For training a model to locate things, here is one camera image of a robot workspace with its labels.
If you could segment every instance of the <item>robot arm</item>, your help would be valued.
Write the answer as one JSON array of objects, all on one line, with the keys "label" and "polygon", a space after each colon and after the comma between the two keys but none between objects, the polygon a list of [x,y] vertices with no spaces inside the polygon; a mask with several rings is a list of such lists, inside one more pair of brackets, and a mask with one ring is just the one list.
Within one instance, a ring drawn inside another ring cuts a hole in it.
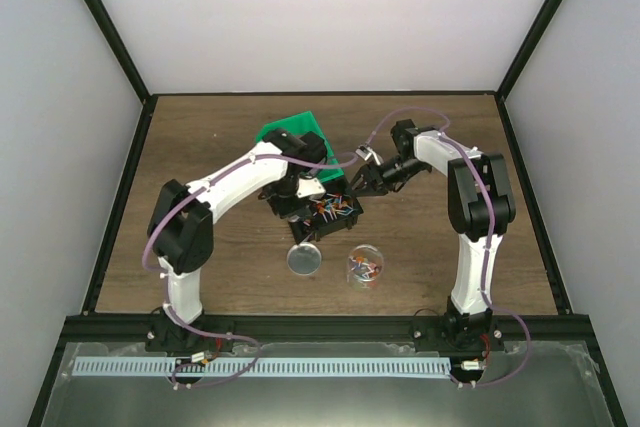
[{"label": "robot arm", "polygon": [[[396,123],[391,136],[398,155],[363,166],[352,181],[356,195],[386,195],[398,192],[418,172],[435,168],[448,179],[449,220],[459,235],[458,273],[451,292],[447,318],[453,326],[452,337],[479,324],[490,322],[491,312],[481,293],[482,261],[489,227],[489,213],[477,190],[471,171],[452,146],[441,142],[434,127],[418,129],[411,120]],[[359,149],[372,153],[368,146]],[[515,204],[506,163],[500,154],[485,154],[475,147],[463,147],[489,191],[496,214],[486,273],[486,295],[490,298],[493,263],[507,225],[515,218]]]},{"label": "robot arm", "polygon": [[213,253],[213,226],[227,210],[266,186],[272,186],[281,195],[289,192],[297,202],[325,193],[320,181],[301,177],[308,169],[289,164],[284,159],[256,160],[261,154],[277,154],[320,162],[327,152],[324,141],[316,137],[315,134],[307,134],[299,139],[282,129],[276,129],[265,136],[265,141],[258,142],[253,149],[223,169],[186,185],[171,180],[163,186],[147,235],[151,235],[178,202],[205,188],[187,205],[182,215],[170,220],[154,244],[160,265],[167,272],[162,275],[168,276],[168,301],[183,321],[191,323],[202,313],[200,268]]}]

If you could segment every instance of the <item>black box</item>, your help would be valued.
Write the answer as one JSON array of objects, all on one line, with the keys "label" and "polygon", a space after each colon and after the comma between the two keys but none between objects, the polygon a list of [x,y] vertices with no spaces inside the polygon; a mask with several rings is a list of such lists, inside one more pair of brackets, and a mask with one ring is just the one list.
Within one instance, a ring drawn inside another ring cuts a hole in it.
[{"label": "black box", "polygon": [[338,216],[336,219],[328,219],[326,222],[320,216],[310,217],[306,219],[311,225],[307,226],[303,223],[305,219],[297,222],[289,222],[291,232],[296,244],[304,241],[319,241],[322,237],[337,232],[342,229],[351,229],[358,222],[358,216],[364,212],[358,199],[353,194],[347,178],[343,175],[336,179],[330,180],[323,184],[327,194],[346,195],[351,198],[351,207],[353,212],[345,216]]}]

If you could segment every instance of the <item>small electronic part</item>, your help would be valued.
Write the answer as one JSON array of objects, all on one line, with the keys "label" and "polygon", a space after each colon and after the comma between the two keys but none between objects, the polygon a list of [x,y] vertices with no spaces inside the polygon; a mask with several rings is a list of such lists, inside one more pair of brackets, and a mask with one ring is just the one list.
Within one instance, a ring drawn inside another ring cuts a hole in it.
[{"label": "small electronic part", "polygon": [[192,364],[207,365],[209,362],[215,360],[215,358],[217,356],[218,356],[218,354],[215,353],[215,352],[211,352],[209,350],[204,350],[202,352],[198,352],[196,354],[193,354],[191,356],[191,363]]},{"label": "small electronic part", "polygon": [[486,362],[484,360],[463,360],[460,363],[460,368],[466,371],[472,370],[484,370],[486,368]]}]

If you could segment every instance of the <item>wooden surface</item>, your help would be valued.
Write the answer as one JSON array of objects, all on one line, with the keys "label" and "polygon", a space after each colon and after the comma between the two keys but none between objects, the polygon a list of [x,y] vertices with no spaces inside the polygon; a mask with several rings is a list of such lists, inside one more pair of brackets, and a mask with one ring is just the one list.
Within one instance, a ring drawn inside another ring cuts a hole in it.
[{"label": "wooden surface", "polygon": [[[161,304],[157,275],[140,267],[146,228],[160,187],[172,178],[188,182],[246,153],[271,121],[311,110],[335,152],[353,150],[388,112],[421,105],[450,116],[449,135],[467,146],[505,154],[517,215],[500,247],[493,299],[524,314],[554,314],[555,307],[494,99],[490,96],[246,96],[163,97],[159,100],[111,256],[97,310],[146,312]],[[439,119],[411,112],[394,119],[374,142],[389,156],[389,129],[410,117],[417,125]],[[351,178],[357,167],[348,169]],[[360,199],[365,213],[351,231],[318,243],[323,263],[310,277],[293,274],[285,257],[289,227],[257,193],[232,208],[215,226],[215,250],[202,269],[201,297],[209,313],[412,314],[439,312],[455,282],[458,236],[447,215],[446,179],[421,173],[395,195]],[[385,256],[378,289],[353,291],[346,258],[358,244]]]}]

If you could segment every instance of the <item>transparent container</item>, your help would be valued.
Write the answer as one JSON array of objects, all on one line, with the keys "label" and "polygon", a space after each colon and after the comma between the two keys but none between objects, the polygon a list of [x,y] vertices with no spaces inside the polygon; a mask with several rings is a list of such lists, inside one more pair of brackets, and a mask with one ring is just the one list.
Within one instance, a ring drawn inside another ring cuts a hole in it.
[{"label": "transparent container", "polygon": [[384,257],[373,245],[359,245],[347,258],[347,282],[356,290],[375,288],[384,270]]}]

